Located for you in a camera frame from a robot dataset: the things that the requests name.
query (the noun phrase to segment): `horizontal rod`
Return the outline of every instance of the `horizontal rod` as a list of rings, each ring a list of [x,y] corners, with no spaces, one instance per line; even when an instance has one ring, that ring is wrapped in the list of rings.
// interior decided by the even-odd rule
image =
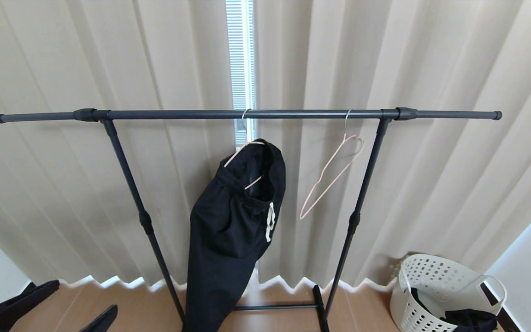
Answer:
[[[304,309],[316,308],[316,304],[276,304],[276,305],[251,305],[248,307],[235,307],[234,311],[246,310],[275,310],[275,309]]]
[[[348,109],[278,109],[248,110],[247,119],[343,119]],[[46,120],[145,120],[145,119],[241,119],[243,111],[108,111],[80,109],[65,113],[0,114],[0,124],[4,122],[46,121]],[[392,119],[410,120],[415,118],[444,119],[492,119],[499,120],[500,111],[417,111],[407,107],[396,109],[354,109],[350,119]]]

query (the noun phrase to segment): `wooden floor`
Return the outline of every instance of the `wooden floor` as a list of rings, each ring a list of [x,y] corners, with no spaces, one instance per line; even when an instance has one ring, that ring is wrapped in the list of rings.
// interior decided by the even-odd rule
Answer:
[[[339,288],[329,315],[333,332],[398,332],[388,305],[390,293],[362,284],[356,290]],[[327,301],[327,290],[323,300]],[[185,307],[185,292],[179,292]],[[250,282],[240,305],[312,302],[309,285],[290,290],[282,282],[259,285]],[[144,284],[134,288],[122,282],[102,287],[97,282],[79,286],[61,284],[57,292],[21,318],[11,332],[78,332],[112,304],[118,317],[110,332],[181,332],[182,324],[168,288],[150,290]],[[233,312],[220,332],[316,332],[315,309],[285,309]]]

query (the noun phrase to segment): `white laundry basket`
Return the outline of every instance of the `white laundry basket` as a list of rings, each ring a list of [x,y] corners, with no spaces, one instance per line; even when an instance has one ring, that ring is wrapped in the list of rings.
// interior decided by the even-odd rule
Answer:
[[[489,303],[481,289],[488,279],[489,286],[503,291],[503,300]],[[423,309],[411,295],[417,288]],[[449,332],[457,326],[439,319],[445,311],[474,309],[497,315],[507,298],[507,290],[494,277],[480,275],[449,259],[431,255],[412,255],[401,263],[399,279],[392,290],[390,314],[402,332]]]

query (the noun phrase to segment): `window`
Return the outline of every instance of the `window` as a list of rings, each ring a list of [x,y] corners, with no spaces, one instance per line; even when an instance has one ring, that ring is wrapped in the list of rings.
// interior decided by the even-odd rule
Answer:
[[[253,0],[226,0],[232,105],[240,112],[255,107]],[[255,139],[254,120],[234,120],[236,147]]]

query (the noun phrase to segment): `garment rack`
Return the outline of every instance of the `garment rack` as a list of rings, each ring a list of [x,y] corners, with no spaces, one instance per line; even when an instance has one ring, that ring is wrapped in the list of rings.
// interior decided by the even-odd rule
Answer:
[[[246,112],[246,119],[343,119],[345,118],[348,109],[335,109],[335,110],[251,110]],[[5,122],[25,122],[25,121],[45,121],[45,120],[79,120],[85,122],[101,122],[104,125],[106,133],[112,141],[112,146],[124,173],[124,178],[133,199],[137,210],[139,211],[139,221],[147,237],[151,247],[153,248],[154,255],[157,259],[157,263],[161,269],[161,273],[165,278],[165,282],[177,308],[177,313],[182,322],[185,322],[185,314],[175,287],[171,281],[169,270],[165,263],[164,257],[161,254],[161,249],[157,242],[157,238],[154,235],[153,225],[149,213],[146,212],[145,206],[139,194],[139,190],[136,187],[135,179],[132,177],[132,172],[128,166],[124,150],[120,145],[118,139],[118,133],[114,126],[114,120],[134,120],[134,119],[242,119],[242,113],[240,111],[230,110],[215,110],[215,111],[109,111],[109,110],[97,110],[97,109],[80,109],[74,112],[63,113],[30,113],[30,114],[13,114],[2,115],[0,114],[0,124]],[[380,153],[382,139],[386,133],[389,123],[392,120],[411,120],[418,118],[430,118],[430,119],[491,119],[499,120],[502,117],[500,111],[494,112],[476,112],[476,111],[418,111],[417,109],[411,109],[408,107],[397,107],[395,109],[373,109],[373,110],[352,110],[349,114],[350,118],[356,119],[379,119],[376,138],[372,146],[372,152],[368,160],[364,179],[362,181],[362,187],[360,188],[360,194],[356,201],[356,207],[354,212],[349,217],[348,233],[343,243],[343,249],[337,264],[335,271],[335,277],[333,278],[333,285],[329,294],[329,300],[327,304],[323,303],[321,292],[318,285],[313,287],[314,303],[312,304],[286,304],[286,305],[256,305],[250,307],[235,307],[236,311],[240,310],[267,310],[267,309],[297,309],[297,308],[315,308],[319,318],[319,326],[321,332],[329,332],[329,325],[327,324],[327,318],[331,311],[331,305],[333,304],[333,298],[335,298],[335,292],[339,279],[343,271],[343,265],[348,256],[349,247],[354,238],[356,227],[360,224],[360,211],[362,210],[362,204],[366,196],[368,185],[372,178],[372,172]]]

